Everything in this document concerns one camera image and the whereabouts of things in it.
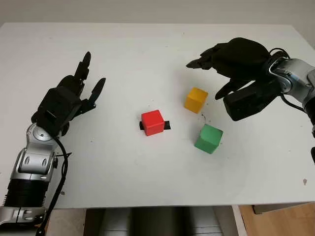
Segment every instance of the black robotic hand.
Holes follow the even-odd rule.
[[[279,57],[285,57],[284,52],[270,55],[257,42],[234,38],[228,43],[217,44],[200,56],[188,63],[187,67],[214,68],[219,74],[230,78],[216,94],[216,99],[224,98],[226,110],[233,120],[260,112],[280,95],[279,83],[266,73],[266,69]],[[242,88],[250,81],[255,82]]]

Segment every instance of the floor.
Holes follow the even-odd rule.
[[[83,236],[85,209],[53,210],[46,236]]]
[[[240,206],[248,236],[315,236],[315,203],[261,215],[252,206]],[[83,236],[85,209],[57,209],[47,236]]]
[[[248,236],[315,236],[315,204],[254,214],[252,206],[240,206]]]

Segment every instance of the robotic hand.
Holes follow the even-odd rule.
[[[59,137],[67,133],[70,120],[96,107],[95,101],[105,83],[105,78],[100,79],[90,98],[80,99],[84,80],[89,73],[90,60],[91,54],[87,52],[79,62],[74,76],[64,77],[56,88],[49,89],[32,116],[32,125],[26,132],[27,145],[18,154],[8,193],[0,207],[1,227],[33,227],[41,224],[36,235],[45,234],[45,226],[62,190],[68,169],[70,153],[66,153]],[[57,146],[61,148],[64,157],[62,177],[46,210],[43,207],[45,193],[53,169],[58,165],[55,155]]]
[[[274,48],[268,52],[257,42],[234,38],[206,50],[187,67],[205,70],[213,67],[230,78],[216,99],[223,98],[227,113],[234,121],[260,112],[281,96],[286,104],[308,114],[315,137],[315,67],[300,59],[291,59],[285,50]],[[303,108],[288,102],[284,94],[296,98]]]

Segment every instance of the wire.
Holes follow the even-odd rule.
[[[45,227],[48,223],[48,219],[50,217],[50,214],[52,212],[52,210],[54,209],[55,205],[56,205],[56,202],[57,202],[57,199],[61,193],[61,190],[63,188],[63,185],[64,185],[64,182],[65,182],[65,177],[67,175],[67,171],[68,171],[68,157],[71,155],[71,152],[70,153],[67,153],[65,151],[65,148],[63,146],[63,144],[60,142],[59,138],[58,137],[53,137],[53,139],[56,141],[56,143],[58,144],[58,146],[60,147],[61,151],[62,151],[62,156],[64,157],[64,161],[63,161],[63,165],[62,165],[62,169],[61,169],[61,179],[60,179],[60,182],[58,184],[58,187],[54,193],[54,196],[50,202],[50,205],[48,207],[48,210],[46,212],[46,217],[43,221],[43,223],[40,225],[40,227],[38,228],[37,232],[36,232],[36,236],[42,236],[45,234]]]
[[[274,50],[280,50],[280,51],[282,51],[282,52],[285,53],[285,55],[286,55],[287,58],[290,58],[289,54],[288,54],[288,53],[286,52],[286,50],[284,50],[283,48],[273,48],[273,49],[271,49],[271,50],[269,51],[269,54],[271,54]]]
[[[297,106],[297,105],[294,105],[293,103],[290,103],[290,102],[285,98],[285,96],[284,96],[283,94],[281,94],[280,97],[281,97],[282,101],[283,101],[286,105],[289,105],[289,106],[291,106],[291,107],[293,107],[293,108],[295,108],[295,109],[297,109],[297,110],[299,110],[299,111],[301,111],[301,112],[306,113],[302,107],[299,107],[299,106]]]
[[[71,154],[72,154],[72,152],[67,153],[67,157],[69,157]]]

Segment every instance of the white table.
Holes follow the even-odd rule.
[[[233,122],[215,101],[228,81],[185,65],[219,42],[242,36],[282,47],[315,65],[315,52],[291,26],[5,24],[0,28],[0,199],[31,116],[49,88],[92,54],[82,98],[107,78],[97,108],[70,124],[73,152],[57,208],[294,203],[315,200],[308,117],[276,99]],[[192,87],[209,92],[201,113],[183,107]],[[171,130],[146,137],[143,112],[159,109]],[[224,131],[209,155],[193,146],[204,123]],[[55,171],[50,202],[60,179]]]

